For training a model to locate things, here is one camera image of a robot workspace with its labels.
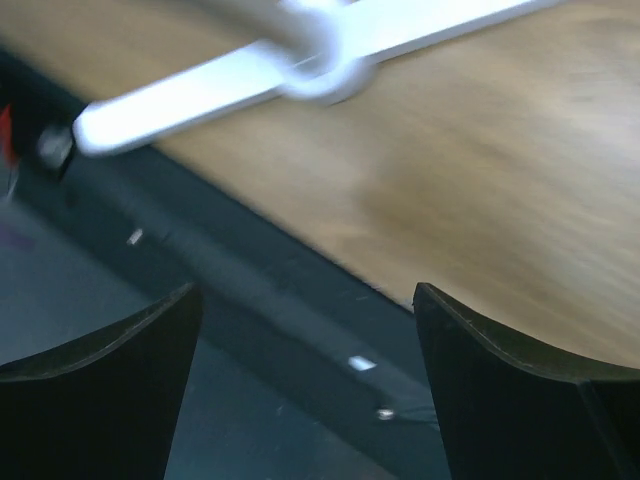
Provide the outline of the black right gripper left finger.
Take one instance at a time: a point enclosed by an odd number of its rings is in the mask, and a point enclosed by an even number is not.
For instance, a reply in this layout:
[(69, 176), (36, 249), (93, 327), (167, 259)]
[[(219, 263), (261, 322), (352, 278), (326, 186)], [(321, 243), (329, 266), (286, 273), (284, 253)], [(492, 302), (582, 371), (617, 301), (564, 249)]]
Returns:
[(202, 316), (202, 294), (187, 284), (2, 365), (2, 478), (163, 478)]

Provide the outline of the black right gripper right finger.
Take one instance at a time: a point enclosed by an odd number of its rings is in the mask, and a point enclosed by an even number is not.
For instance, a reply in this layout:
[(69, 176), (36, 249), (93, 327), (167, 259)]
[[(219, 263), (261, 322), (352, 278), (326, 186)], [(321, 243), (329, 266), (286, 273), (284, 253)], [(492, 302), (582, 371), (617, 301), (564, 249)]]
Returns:
[(432, 284), (413, 306), (453, 478), (638, 478), (638, 369), (551, 346)]

